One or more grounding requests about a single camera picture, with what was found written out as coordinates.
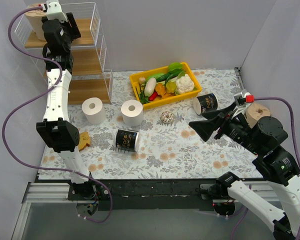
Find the brown paper roll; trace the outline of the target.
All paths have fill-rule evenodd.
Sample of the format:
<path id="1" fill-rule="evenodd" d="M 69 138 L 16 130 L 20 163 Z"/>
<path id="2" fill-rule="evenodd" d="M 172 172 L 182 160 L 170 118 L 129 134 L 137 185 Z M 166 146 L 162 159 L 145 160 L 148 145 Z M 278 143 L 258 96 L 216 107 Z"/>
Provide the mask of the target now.
<path id="1" fill-rule="evenodd" d="M 245 110 L 244 113 L 244 117 L 250 128 L 253 128 L 258 122 L 258 120 L 260 120 L 261 118 L 270 117 L 270 116 L 271 116 L 270 110 L 267 107 L 256 102 L 252 103 Z"/>
<path id="2" fill-rule="evenodd" d="M 47 14 L 40 9 L 31 10 L 25 13 L 25 17 L 29 21 L 36 37 L 40 41 L 45 41 L 44 32 L 42 30 L 42 18 L 46 17 Z"/>

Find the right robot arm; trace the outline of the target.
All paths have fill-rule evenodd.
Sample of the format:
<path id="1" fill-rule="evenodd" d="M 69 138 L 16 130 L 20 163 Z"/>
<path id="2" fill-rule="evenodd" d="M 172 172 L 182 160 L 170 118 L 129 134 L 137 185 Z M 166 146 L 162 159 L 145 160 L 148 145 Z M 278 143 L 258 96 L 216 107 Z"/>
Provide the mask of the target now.
<path id="1" fill-rule="evenodd" d="M 241 202 L 260 218 L 277 240 L 300 240 L 300 165 L 281 143 L 288 133 L 281 122 L 271 116 L 260 118 L 250 127 L 244 117 L 250 106 L 231 106 L 204 113 L 205 120 L 192 121 L 189 126 L 203 141 L 214 131 L 218 140 L 226 135 L 256 155 L 253 165 L 273 189 L 282 208 L 279 209 L 249 189 L 238 176 L 226 172 L 202 194 Z"/>

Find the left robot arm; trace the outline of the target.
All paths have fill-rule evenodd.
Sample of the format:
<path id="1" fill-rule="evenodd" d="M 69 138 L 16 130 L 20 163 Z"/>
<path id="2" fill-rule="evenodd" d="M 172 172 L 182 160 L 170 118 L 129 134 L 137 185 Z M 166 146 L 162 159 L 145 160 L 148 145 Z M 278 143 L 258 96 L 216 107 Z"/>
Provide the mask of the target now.
<path id="1" fill-rule="evenodd" d="M 79 130 L 71 124 L 68 116 L 69 86 L 72 80 L 74 57 L 71 44 L 81 37 L 73 13 L 66 19 L 43 17 L 42 30 L 46 44 L 42 49 L 48 87 L 46 110 L 36 130 L 45 144 L 54 150 L 70 170 L 71 186 L 76 195 L 85 200 L 96 196 L 96 187 L 88 179 L 90 171 L 79 152 Z"/>

